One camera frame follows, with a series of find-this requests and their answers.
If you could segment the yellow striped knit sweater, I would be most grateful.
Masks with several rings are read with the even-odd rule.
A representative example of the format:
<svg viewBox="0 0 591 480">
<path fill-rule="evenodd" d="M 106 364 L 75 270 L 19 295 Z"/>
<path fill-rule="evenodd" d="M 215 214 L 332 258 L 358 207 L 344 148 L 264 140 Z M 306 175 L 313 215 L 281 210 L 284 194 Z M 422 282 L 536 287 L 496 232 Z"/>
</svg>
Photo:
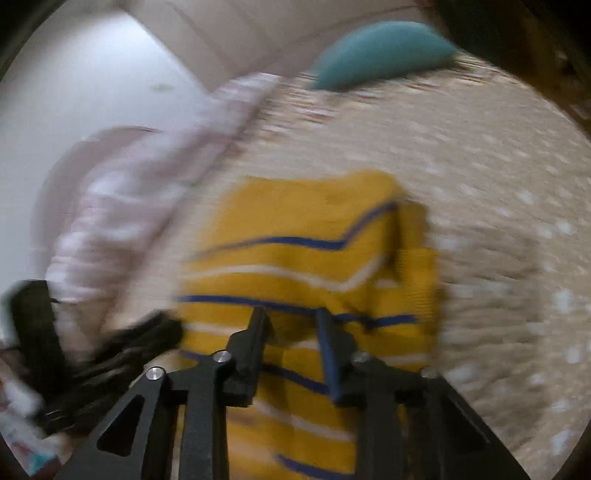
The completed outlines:
<svg viewBox="0 0 591 480">
<path fill-rule="evenodd" d="M 329 399 L 315 333 L 328 310 L 360 349 L 391 366 L 428 364 L 438 275 L 424 208 L 390 174 L 250 178 L 218 207 L 186 264 L 181 349 L 221 349 L 254 308 L 273 330 L 252 406 L 228 414 L 235 479 L 349 479 L 356 413 Z"/>
</svg>

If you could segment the pink fluffy blanket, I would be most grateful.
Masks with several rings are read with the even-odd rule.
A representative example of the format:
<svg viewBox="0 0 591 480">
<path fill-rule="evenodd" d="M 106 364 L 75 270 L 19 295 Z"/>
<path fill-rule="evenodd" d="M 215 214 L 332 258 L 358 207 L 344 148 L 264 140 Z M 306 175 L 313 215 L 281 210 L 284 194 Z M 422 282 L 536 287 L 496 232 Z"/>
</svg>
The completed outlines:
<svg viewBox="0 0 591 480">
<path fill-rule="evenodd" d="M 151 243 L 197 182 L 245 130 L 280 77 L 254 73 L 209 96 L 197 122 L 148 133 L 83 179 L 46 273 L 67 351 L 100 343 L 112 308 Z"/>
</svg>

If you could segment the beige dotted quilt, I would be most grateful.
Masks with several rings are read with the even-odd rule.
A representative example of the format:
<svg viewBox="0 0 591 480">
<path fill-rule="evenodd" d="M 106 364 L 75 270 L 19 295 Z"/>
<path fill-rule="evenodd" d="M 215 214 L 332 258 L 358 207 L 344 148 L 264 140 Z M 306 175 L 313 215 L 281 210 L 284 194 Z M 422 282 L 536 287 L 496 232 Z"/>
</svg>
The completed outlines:
<svg viewBox="0 0 591 480">
<path fill-rule="evenodd" d="M 590 419 L 590 144 L 549 101 L 471 56 L 349 93 L 284 81 L 193 188 L 112 324 L 172 305 L 219 204 L 250 176 L 394 175 L 429 211 L 446 299 L 435 365 L 534 479 Z"/>
</svg>

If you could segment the teal pillow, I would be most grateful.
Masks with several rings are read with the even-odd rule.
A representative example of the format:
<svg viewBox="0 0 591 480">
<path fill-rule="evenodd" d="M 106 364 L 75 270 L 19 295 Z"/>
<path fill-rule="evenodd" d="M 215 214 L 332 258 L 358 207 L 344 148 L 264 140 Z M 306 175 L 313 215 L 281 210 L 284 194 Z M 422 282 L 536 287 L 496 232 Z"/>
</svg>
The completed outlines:
<svg viewBox="0 0 591 480">
<path fill-rule="evenodd" d="M 459 48 L 425 23 L 367 25 L 322 52 L 311 72 L 314 90 L 342 91 L 449 65 Z"/>
</svg>

